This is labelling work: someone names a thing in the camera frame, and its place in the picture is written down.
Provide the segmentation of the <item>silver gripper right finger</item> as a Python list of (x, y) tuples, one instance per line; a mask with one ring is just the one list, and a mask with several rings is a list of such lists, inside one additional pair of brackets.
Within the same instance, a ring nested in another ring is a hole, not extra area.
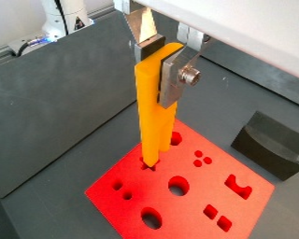
[(159, 104), (164, 108), (178, 101), (186, 86), (199, 82), (196, 59), (211, 44), (211, 37), (184, 23), (178, 25), (178, 40), (184, 46), (161, 60)]

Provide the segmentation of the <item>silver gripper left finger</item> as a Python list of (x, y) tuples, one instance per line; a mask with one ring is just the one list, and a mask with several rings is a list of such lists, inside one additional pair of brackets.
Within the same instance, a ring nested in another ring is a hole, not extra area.
[(149, 7), (135, 10), (124, 17), (135, 38), (135, 58), (139, 63), (164, 46), (166, 37), (157, 33)]

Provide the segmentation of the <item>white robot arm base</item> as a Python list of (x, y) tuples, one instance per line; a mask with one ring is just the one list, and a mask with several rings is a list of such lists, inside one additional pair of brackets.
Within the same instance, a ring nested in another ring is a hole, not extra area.
[(56, 42), (93, 24), (87, 15), (84, 0), (40, 1), (46, 15), (42, 30), (9, 43), (14, 57), (21, 57), (42, 45)]

